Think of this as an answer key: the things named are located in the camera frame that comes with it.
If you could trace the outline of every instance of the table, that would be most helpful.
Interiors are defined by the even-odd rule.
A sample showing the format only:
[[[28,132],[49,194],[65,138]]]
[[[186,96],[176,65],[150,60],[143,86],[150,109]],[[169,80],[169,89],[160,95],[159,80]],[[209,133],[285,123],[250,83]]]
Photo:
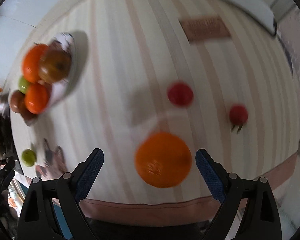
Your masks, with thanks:
[[[231,38],[189,43],[179,21],[206,15],[219,15]],[[104,166],[81,203],[88,215],[103,212],[104,220],[139,225],[213,216],[218,203],[195,166],[200,148],[241,178],[282,171],[283,163],[293,171],[299,137],[290,69],[279,41],[239,9],[221,0],[81,0],[45,20],[21,49],[6,87],[16,89],[22,55],[33,42],[48,43],[60,31],[76,40],[80,75],[70,94],[32,127],[11,113],[13,137],[18,154],[36,148],[38,163],[43,138],[61,146],[69,171],[94,148],[103,150]],[[189,108],[173,106],[166,96],[177,80],[194,91]],[[238,102],[247,106],[249,120],[236,134],[228,112]],[[189,175],[173,188],[146,184],[134,168],[138,145],[159,130],[183,139],[193,156]],[[33,167],[22,168],[36,176]],[[156,215],[159,209],[164,214]],[[139,213],[116,218],[118,210]],[[187,213],[178,218],[173,210]]]

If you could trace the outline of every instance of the red tomato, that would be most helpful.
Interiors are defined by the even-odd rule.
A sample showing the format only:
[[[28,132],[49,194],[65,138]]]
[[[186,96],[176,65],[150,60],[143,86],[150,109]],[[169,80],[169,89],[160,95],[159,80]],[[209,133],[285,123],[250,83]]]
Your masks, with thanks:
[[[168,88],[168,99],[176,106],[187,107],[193,100],[192,89],[183,82],[173,83]]]
[[[230,109],[229,118],[233,125],[242,126],[248,120],[248,111],[244,105],[233,105]]]

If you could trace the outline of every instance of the cardboard label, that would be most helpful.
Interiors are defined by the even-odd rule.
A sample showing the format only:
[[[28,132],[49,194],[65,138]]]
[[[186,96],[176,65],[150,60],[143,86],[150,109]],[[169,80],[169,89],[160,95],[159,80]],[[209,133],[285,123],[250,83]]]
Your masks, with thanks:
[[[189,42],[231,37],[229,30],[218,15],[180,20],[180,24]]]

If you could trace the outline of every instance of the green lime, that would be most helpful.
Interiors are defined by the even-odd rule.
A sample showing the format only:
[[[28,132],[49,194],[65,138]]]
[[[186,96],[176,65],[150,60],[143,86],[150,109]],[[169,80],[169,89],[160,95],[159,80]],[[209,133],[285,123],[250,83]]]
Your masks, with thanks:
[[[28,87],[30,86],[30,82],[28,80],[26,80],[23,76],[21,76],[19,78],[19,90],[21,91],[21,93],[25,94],[28,90]]]
[[[26,149],[22,152],[21,159],[25,166],[32,167],[34,163],[37,161],[37,155],[34,151],[30,149]]]

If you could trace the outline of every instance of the orange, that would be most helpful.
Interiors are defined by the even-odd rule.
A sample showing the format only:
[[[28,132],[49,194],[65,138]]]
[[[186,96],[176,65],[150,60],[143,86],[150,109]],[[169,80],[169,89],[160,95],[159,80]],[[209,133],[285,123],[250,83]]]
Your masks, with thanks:
[[[188,175],[191,164],[192,157],[186,143],[167,132],[151,135],[135,156],[135,167],[140,177],[159,188],[180,184]]]
[[[31,83],[36,83],[40,80],[39,77],[39,61],[41,56],[46,52],[48,45],[36,44],[32,47],[22,62],[23,77]]]
[[[49,101],[48,91],[39,83],[31,84],[25,95],[26,108],[33,114],[40,114]]]

